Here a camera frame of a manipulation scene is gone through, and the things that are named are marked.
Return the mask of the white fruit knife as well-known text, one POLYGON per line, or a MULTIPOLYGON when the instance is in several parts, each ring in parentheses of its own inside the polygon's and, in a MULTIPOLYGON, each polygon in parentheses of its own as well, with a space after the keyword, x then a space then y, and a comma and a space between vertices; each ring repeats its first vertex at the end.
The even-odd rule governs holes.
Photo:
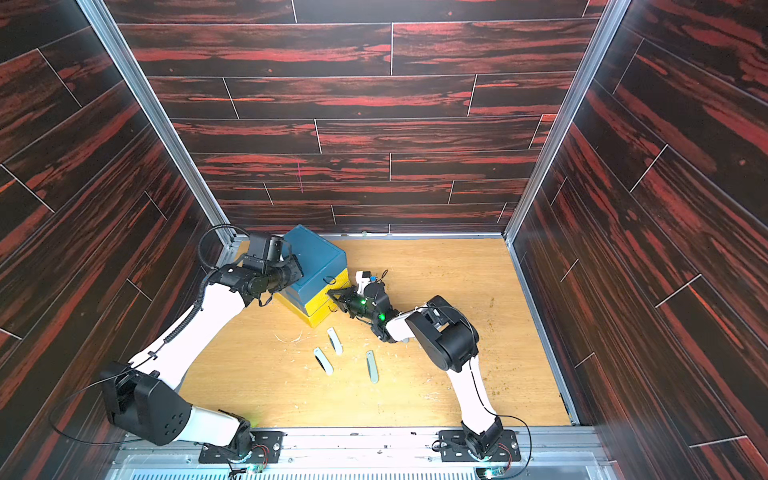
POLYGON ((327 330, 327 334, 335 354, 341 356, 344 352, 344 349, 336 330, 333 327, 330 327, 327 330))
POLYGON ((323 350, 319 347, 316 347, 313 350, 313 355, 318 362, 318 364, 321 366, 322 370, 325 372, 327 376, 331 376, 334 373, 334 368, 329 359, 326 357, 323 350))

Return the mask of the green fruit knife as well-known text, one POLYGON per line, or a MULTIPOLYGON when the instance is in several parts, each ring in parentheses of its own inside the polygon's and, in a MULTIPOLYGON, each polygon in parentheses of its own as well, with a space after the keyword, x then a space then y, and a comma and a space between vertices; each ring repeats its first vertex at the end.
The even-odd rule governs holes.
POLYGON ((379 372, 374 352, 372 350, 367 351, 365 358, 369 379, 373 384, 377 384, 379 382, 379 372))

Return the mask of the teal drawer cabinet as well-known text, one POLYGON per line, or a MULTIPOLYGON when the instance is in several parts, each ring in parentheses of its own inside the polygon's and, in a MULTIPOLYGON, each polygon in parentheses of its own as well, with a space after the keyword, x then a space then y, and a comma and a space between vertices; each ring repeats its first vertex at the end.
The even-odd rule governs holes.
POLYGON ((341 288, 337 277, 347 268, 346 253, 312 230, 297 225, 284 235, 298 258, 303 277, 282 291, 295 302, 308 303, 323 288, 341 288))

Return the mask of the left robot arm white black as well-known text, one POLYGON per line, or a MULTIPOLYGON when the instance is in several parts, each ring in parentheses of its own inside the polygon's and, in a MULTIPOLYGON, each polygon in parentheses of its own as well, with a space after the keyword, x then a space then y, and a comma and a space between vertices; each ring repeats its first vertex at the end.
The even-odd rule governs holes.
POLYGON ((175 441, 217 448, 229 462, 244 462, 263 446, 242 416, 197 407, 178 393, 183 377, 216 335, 252 301, 303 276, 297 256, 215 268, 203 278, 192 306, 129 362, 110 363, 101 374, 109 423, 157 446, 175 441))

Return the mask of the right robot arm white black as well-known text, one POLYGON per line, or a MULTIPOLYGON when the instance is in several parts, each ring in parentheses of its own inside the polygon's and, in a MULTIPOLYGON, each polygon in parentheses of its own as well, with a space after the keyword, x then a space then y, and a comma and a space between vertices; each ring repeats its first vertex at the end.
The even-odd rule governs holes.
POLYGON ((400 312, 391 305, 381 281, 331 289, 327 295, 340 311, 368 324, 379 340, 416 340, 451 381, 469 452, 485 460, 498 450, 503 424, 490 405, 479 372, 479 333, 460 310, 436 295, 421 306, 400 312))

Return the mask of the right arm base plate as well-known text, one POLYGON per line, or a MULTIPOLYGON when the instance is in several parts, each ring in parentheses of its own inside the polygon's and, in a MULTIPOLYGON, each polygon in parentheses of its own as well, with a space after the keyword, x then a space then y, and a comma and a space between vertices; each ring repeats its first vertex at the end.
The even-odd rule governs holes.
POLYGON ((512 430, 477 435, 465 429, 441 430, 431 449, 442 462, 519 462, 522 458, 512 430))

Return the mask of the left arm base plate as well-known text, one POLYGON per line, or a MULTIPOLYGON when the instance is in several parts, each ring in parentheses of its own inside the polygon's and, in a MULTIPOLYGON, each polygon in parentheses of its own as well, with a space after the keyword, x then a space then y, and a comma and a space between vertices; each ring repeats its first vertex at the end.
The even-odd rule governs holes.
POLYGON ((198 462, 220 465, 268 465, 279 461, 285 433, 279 430, 251 429, 239 433, 227 446, 205 443, 198 462))

